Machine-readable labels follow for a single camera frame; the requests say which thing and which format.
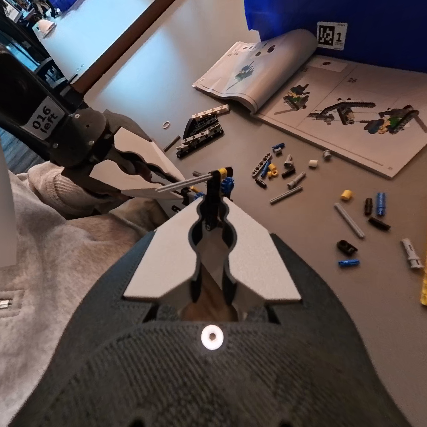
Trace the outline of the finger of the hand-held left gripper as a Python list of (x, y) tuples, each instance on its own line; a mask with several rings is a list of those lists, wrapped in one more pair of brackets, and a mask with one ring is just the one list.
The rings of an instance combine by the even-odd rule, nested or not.
[(133, 164), (145, 166), (155, 175), (175, 183), (184, 176), (165, 153), (153, 142), (121, 127), (114, 135), (114, 147)]
[(148, 182), (140, 175), (130, 175), (123, 172), (119, 166), (111, 161), (105, 160), (96, 164), (91, 171), (90, 178), (103, 184), (109, 185), (130, 197), (141, 197), (148, 199), (183, 200), (184, 197), (173, 191), (158, 192), (163, 187), (162, 183)]

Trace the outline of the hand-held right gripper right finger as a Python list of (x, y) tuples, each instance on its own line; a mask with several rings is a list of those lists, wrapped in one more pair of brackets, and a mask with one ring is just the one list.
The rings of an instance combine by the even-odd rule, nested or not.
[(302, 297), (269, 231), (230, 199), (223, 198), (222, 291), (228, 305), (257, 307), (299, 302)]

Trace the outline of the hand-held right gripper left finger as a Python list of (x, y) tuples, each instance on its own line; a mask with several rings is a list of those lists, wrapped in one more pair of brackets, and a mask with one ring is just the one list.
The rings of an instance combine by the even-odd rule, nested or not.
[(188, 305), (201, 294), (201, 262), (192, 231), (201, 220), (202, 198), (156, 229), (123, 297), (166, 305)]

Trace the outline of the lego gear assembly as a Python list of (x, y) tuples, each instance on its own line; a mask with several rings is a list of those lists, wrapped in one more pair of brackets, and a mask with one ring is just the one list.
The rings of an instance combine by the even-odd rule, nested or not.
[(222, 221), (220, 205), (223, 198), (230, 198), (234, 188), (234, 170), (232, 167), (220, 168), (191, 179), (163, 185), (155, 190), (156, 194), (173, 193), (183, 197), (182, 204), (200, 200), (201, 218), (207, 231), (214, 230)]

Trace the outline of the person's left forearm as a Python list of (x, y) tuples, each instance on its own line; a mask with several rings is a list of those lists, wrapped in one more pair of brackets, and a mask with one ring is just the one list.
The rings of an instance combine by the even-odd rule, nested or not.
[(114, 197), (83, 189), (63, 176), (62, 171), (62, 167), (53, 163), (41, 163), (29, 169), (25, 182), (43, 203), (68, 220), (108, 213), (128, 200), (126, 196)]

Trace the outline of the white Lego beam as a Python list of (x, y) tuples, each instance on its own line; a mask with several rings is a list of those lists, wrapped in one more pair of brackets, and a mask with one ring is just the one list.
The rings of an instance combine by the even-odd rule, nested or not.
[(189, 119), (182, 142), (176, 147), (176, 157), (183, 159), (210, 141), (220, 137), (223, 129), (218, 116), (230, 112), (228, 104), (196, 113)]

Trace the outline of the short grey lego axle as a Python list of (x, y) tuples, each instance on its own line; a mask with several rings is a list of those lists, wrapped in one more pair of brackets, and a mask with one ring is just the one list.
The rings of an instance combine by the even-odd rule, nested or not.
[(284, 194), (281, 194), (279, 196), (276, 196), (275, 198), (270, 200), (270, 205), (275, 205), (279, 202), (281, 202), (282, 200), (285, 200), (289, 197), (291, 197), (292, 195), (298, 194), (303, 190), (302, 186), (297, 186), (293, 189), (288, 190), (287, 192), (285, 192)]

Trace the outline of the long grey lego axle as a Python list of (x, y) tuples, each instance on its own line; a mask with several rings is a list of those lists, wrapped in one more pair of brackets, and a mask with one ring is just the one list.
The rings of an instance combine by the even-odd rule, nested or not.
[(346, 210), (340, 203), (335, 203), (334, 208), (338, 212), (339, 216), (344, 220), (344, 222), (350, 227), (350, 229), (359, 239), (364, 239), (366, 237), (365, 233), (355, 223), (355, 221), (350, 217), (350, 215), (346, 212)]

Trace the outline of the light grey lego pin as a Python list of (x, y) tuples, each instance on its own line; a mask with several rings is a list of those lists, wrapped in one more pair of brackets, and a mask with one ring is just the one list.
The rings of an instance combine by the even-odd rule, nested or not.
[(401, 243), (402, 243), (403, 248), (407, 254), (407, 259), (408, 259), (408, 263), (410, 265), (410, 268), (411, 269), (423, 269), (424, 266), (421, 262), (421, 259), (418, 256), (417, 252), (415, 251), (410, 239), (404, 238), (401, 240)]

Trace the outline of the lego instruction booklet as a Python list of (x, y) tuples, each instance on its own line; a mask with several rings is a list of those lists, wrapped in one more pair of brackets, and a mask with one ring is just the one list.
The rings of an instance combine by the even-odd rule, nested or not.
[(315, 55), (296, 29), (235, 43), (193, 83), (255, 118), (387, 178), (427, 144), (425, 73)]

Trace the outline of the grey hoodie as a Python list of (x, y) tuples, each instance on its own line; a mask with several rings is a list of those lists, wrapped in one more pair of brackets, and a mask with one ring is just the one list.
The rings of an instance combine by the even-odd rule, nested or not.
[(97, 280), (167, 220), (156, 200), (134, 198), (108, 213), (68, 220), (8, 171), (17, 263), (1, 270), (0, 411), (8, 426), (50, 363), (72, 314)]

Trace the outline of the blue plastic bin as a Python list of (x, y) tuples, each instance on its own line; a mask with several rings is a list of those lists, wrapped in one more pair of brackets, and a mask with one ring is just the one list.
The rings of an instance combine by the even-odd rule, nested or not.
[(262, 41), (306, 29), (320, 55), (427, 71), (425, 0), (247, 0), (244, 10)]

